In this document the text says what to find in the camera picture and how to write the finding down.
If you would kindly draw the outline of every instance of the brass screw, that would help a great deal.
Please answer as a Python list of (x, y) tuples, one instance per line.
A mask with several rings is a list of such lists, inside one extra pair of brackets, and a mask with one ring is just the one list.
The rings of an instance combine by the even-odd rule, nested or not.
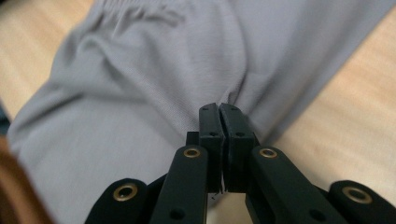
[[(121, 191), (124, 189), (129, 189), (130, 192), (127, 194), (123, 194)], [(132, 199), (137, 194), (137, 185), (133, 183), (124, 184), (119, 186), (114, 190), (113, 198), (118, 202), (125, 202)]]
[(355, 203), (367, 204), (373, 202), (373, 198), (370, 196), (370, 194), (362, 189), (358, 189), (355, 187), (344, 187), (343, 193), (348, 197), (348, 199), (352, 200)]

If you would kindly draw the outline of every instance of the light wood surface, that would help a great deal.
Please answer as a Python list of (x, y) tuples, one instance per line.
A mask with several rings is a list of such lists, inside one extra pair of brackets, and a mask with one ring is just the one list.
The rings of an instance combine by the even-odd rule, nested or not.
[[(13, 119), (48, 78), (56, 49), (92, 0), (11, 0), (0, 7), (0, 99)], [(351, 179), (396, 204), (396, 8), (277, 141), (328, 189)], [(248, 223), (243, 195), (227, 196), (208, 223)]]

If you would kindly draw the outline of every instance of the gray shirt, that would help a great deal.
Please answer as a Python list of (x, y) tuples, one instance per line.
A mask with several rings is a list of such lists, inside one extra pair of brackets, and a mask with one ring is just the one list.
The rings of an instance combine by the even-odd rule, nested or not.
[(59, 223), (112, 182), (167, 173), (198, 109), (238, 106), (271, 144), (394, 0), (97, 1), (8, 132)]

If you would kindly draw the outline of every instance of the brown object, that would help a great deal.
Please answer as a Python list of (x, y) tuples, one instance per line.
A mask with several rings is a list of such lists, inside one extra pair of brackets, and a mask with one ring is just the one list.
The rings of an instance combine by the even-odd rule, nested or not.
[(26, 174), (8, 153), (4, 136), (0, 136), (0, 223), (52, 223)]

